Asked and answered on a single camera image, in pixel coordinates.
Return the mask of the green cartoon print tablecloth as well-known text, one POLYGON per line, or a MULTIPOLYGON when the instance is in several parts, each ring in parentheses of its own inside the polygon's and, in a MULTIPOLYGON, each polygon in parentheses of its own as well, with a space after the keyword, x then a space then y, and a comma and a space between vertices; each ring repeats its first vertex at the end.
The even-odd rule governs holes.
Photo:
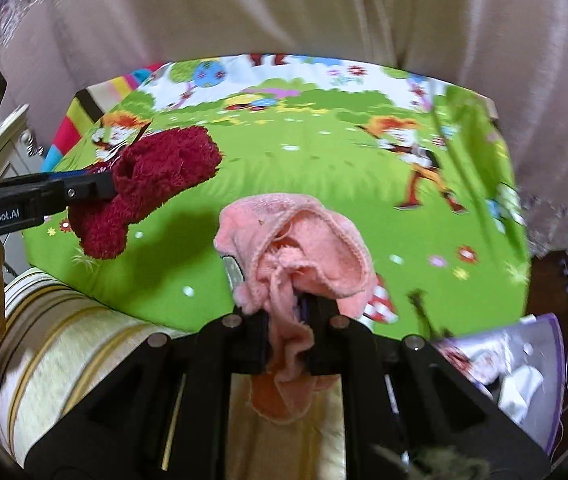
POLYGON ((90 119, 78 104, 52 169, 102 162, 137 133, 200 126, 217 175, 132 226, 110 261, 83 254, 67 214, 24 233, 32 266, 106 306, 197 330, 231 303, 213 247, 220 211, 262 193, 300 193, 348 217, 384 280, 390 337, 427 325, 455 335, 516 322, 529 280, 525 221, 508 148, 473 91, 339 58, 242 54, 141 70, 90 119), (420 292, 428 316, 412 307, 420 292))

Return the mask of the beige curtain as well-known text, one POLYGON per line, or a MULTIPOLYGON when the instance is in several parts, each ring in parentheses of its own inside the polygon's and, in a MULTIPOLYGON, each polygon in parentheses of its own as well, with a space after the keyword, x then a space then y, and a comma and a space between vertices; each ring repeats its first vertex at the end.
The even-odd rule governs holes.
POLYGON ((390 65, 489 96, 532 247, 568 252, 568 0, 0 0, 3 107, 29 104, 44 143, 82 88, 249 51, 390 65))

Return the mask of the pink knitted cloth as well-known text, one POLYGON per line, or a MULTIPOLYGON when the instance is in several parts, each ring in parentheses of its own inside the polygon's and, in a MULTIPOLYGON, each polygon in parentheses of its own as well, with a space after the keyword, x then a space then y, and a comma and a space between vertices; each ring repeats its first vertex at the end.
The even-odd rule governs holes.
POLYGON ((312 376, 301 360, 313 347, 298 297, 336 301, 348 318, 361 318, 376 275, 355 225, 301 194, 249 196, 224 207, 213 246, 232 283, 235 304, 247 315, 269 316, 273 350, 265 372, 252 377, 250 403, 263 418, 290 424, 305 416, 313 396, 331 388, 333 376, 312 376))

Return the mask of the white ornate cabinet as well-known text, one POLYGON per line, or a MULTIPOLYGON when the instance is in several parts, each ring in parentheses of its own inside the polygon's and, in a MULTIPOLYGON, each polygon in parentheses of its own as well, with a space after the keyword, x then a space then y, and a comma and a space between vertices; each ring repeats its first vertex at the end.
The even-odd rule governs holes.
MULTIPOLYGON (((44 148, 28 126, 28 111, 28 104, 21 105, 0 124, 0 180, 33 174, 43 165, 44 148)), ((8 284, 30 266, 20 232, 1 235, 0 241, 5 253, 3 280, 8 284)))

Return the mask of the dark red fuzzy cloth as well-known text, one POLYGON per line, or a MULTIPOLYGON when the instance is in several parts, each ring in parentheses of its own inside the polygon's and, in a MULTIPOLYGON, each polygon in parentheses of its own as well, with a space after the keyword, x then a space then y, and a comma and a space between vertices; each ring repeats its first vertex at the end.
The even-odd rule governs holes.
POLYGON ((144 134, 109 162, 95 162, 86 174, 106 176, 109 198, 81 198, 68 206, 68 220, 86 256, 114 259, 122 254, 128 227, 168 200, 212 179, 222 154, 203 126, 144 134))

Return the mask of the purple plastic storage box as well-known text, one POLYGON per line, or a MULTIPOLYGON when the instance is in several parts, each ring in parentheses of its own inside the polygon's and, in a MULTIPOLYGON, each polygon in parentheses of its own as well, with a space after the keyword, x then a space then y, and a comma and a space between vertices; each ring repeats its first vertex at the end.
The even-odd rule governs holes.
POLYGON ((555 315, 529 315, 497 330, 441 339, 436 348, 546 454, 552 453, 566 377, 555 315))

